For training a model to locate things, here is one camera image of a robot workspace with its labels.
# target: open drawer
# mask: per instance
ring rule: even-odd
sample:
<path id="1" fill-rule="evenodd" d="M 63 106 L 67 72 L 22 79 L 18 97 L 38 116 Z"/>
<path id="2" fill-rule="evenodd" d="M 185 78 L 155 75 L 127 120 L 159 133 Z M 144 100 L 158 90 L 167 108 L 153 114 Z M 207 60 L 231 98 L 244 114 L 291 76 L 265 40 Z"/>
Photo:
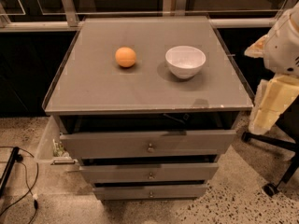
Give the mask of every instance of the open drawer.
<path id="1" fill-rule="evenodd" d="M 73 133 L 61 136 L 73 159 L 222 154 L 234 130 Z"/>
<path id="2" fill-rule="evenodd" d="M 168 163 L 81 166 L 89 183 L 135 183 L 208 180 L 216 173 L 217 163 Z"/>

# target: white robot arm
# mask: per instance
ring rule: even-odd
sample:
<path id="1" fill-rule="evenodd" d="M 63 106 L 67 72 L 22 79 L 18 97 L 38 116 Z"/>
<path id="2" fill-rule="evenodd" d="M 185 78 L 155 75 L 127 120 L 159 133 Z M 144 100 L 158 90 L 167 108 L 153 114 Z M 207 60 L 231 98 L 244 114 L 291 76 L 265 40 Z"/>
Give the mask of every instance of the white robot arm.
<path id="1" fill-rule="evenodd" d="M 250 115 L 249 131 L 264 134 L 299 95 L 299 4 L 286 10 L 245 55 L 263 57 L 264 66 L 276 74 L 261 81 Z"/>

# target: black wall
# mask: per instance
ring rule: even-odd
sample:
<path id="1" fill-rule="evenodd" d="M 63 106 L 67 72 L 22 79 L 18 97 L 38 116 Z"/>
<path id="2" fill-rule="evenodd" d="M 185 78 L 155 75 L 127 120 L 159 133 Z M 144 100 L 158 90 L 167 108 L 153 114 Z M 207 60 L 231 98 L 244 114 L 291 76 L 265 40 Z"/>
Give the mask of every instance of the black wall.
<path id="1" fill-rule="evenodd" d="M 221 37 L 253 92 L 256 92 L 261 79 L 273 77 L 273 73 L 263 66 L 262 58 L 250 58 L 244 55 L 247 47 L 266 35 L 269 28 L 219 29 Z"/>
<path id="2" fill-rule="evenodd" d="M 43 116 L 42 101 L 75 32 L 0 34 L 0 116 Z"/>

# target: terrazzo floor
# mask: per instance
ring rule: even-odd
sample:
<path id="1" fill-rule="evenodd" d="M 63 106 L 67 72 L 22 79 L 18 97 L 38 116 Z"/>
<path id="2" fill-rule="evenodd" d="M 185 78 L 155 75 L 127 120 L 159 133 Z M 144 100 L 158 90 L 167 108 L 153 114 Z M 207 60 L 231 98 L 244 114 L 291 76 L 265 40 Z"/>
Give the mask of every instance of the terrazzo floor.
<path id="1" fill-rule="evenodd" d="M 48 120 L 0 119 L 0 147 L 18 146 L 35 155 Z M 274 197 L 268 197 L 262 190 L 267 182 L 279 180 L 292 153 L 259 141 L 243 143 L 240 137 L 247 129 L 248 120 L 248 114 L 244 113 L 236 127 L 235 140 L 220 157 L 220 168 L 208 181 L 206 194 L 195 200 L 101 203 L 76 165 L 39 163 L 39 176 L 32 190 L 38 197 L 38 210 L 32 223 L 299 223 L 298 172 Z M 290 140 L 277 127 L 270 135 Z M 0 148 L 0 151 L 0 157 L 5 157 L 10 149 Z M 28 154 L 21 154 L 31 185 L 36 163 Z M 27 190 L 25 168 L 16 163 L 0 199 L 1 212 Z M 0 223 L 29 223 L 34 212 L 33 197 L 29 193 L 0 216 Z"/>

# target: black cable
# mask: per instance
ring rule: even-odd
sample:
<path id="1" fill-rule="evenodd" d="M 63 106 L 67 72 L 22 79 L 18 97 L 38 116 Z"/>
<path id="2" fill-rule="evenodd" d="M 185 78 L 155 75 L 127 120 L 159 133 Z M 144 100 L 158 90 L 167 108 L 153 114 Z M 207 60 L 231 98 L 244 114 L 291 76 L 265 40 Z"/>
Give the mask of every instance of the black cable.
<path id="1" fill-rule="evenodd" d="M 29 184 L 28 184 L 28 178 L 27 178 L 27 176 L 28 176 L 28 174 L 27 174 L 27 167 L 26 167 L 26 165 L 25 165 L 24 163 L 22 163 L 22 162 L 18 162 L 18 164 L 21 164 L 21 165 L 23 165 L 23 166 L 24 166 L 24 168 L 25 168 L 25 182 L 26 182 L 26 186 L 27 186 L 28 190 L 30 191 L 31 195 L 33 196 L 34 194 L 32 193 L 32 191 L 31 191 L 31 188 L 29 187 Z"/>
<path id="2" fill-rule="evenodd" d="M 35 157 L 32 153 L 30 153 L 29 151 L 27 151 L 27 150 L 25 150 L 25 149 L 20 148 L 20 150 L 23 151 L 23 152 L 25 152 L 25 153 L 27 153 L 27 154 L 29 154 L 32 158 Z M 14 203 L 12 203 L 11 205 L 7 206 L 7 207 L 0 213 L 0 217 L 1 217 L 1 216 L 8 210 L 11 206 L 15 205 L 16 203 L 18 203 L 19 201 L 21 201 L 22 199 L 24 199 L 29 193 L 32 194 L 32 191 L 31 191 L 31 190 L 32 190 L 32 188 L 33 188 L 33 187 L 35 186 L 35 184 L 36 184 L 36 181 L 37 181 L 37 178 L 38 178 L 38 173 L 39 173 L 38 163 L 36 163 L 36 178 L 35 178 L 35 181 L 34 181 L 34 183 L 33 183 L 33 185 L 32 185 L 31 187 L 29 187 L 29 185 L 28 185 L 28 181 L 27 181 L 27 168 L 26 168 L 25 164 L 23 164 L 23 165 L 24 165 L 24 167 L 25 167 L 25 173 L 26 173 L 25 178 L 26 178 L 26 184 L 27 184 L 28 191 L 27 191 L 24 195 L 22 195 L 16 202 L 14 202 Z M 36 212 L 37 212 L 37 209 L 38 209 L 38 203 L 37 203 L 37 200 L 36 200 L 36 199 L 34 200 L 34 207 L 35 207 L 35 213 L 34 213 L 34 215 L 32 216 L 32 218 L 30 219 L 30 221 L 29 221 L 28 224 L 32 223 L 32 221 L 34 220 L 34 218 L 35 218 L 35 216 L 36 216 Z"/>

